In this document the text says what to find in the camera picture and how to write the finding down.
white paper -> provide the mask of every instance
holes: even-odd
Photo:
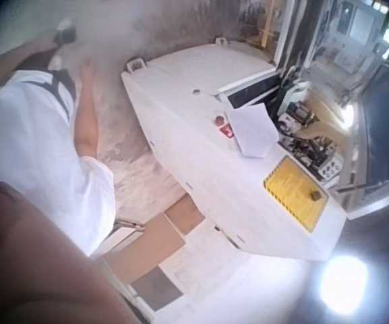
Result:
[[[242,155],[265,157],[278,142],[278,130],[264,103],[229,110],[226,114]]]

white shirt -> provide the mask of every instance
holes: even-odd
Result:
[[[59,94],[65,108],[48,90],[25,83],[51,83],[52,77],[18,71],[0,88],[0,181],[90,255],[115,220],[113,174],[92,157],[78,157],[70,129],[74,104],[64,85]]]

yellow label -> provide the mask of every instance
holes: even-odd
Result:
[[[316,228],[328,195],[290,157],[285,157],[264,180],[265,189],[310,233]],[[320,199],[311,193],[318,191]]]

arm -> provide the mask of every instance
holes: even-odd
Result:
[[[53,42],[55,35],[55,30],[46,31],[32,41],[0,55],[0,86],[9,78],[10,74],[23,60],[35,53],[56,48],[57,44]]]
[[[94,97],[92,84],[94,72],[88,60],[82,74],[82,91],[76,123],[74,126],[74,144],[80,157],[89,156],[97,158],[98,126],[94,110]]]
[[[139,323],[96,265],[3,182],[0,322]]]

bright light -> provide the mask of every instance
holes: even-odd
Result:
[[[389,57],[389,49],[387,49],[386,52],[384,52],[383,59],[388,59],[388,57]]]
[[[354,257],[332,259],[324,272],[322,300],[333,311],[349,315],[362,301],[367,282],[365,264]]]
[[[353,125],[355,119],[355,109],[353,105],[347,105],[343,110],[342,114],[344,117],[344,124],[347,128],[350,128]]]

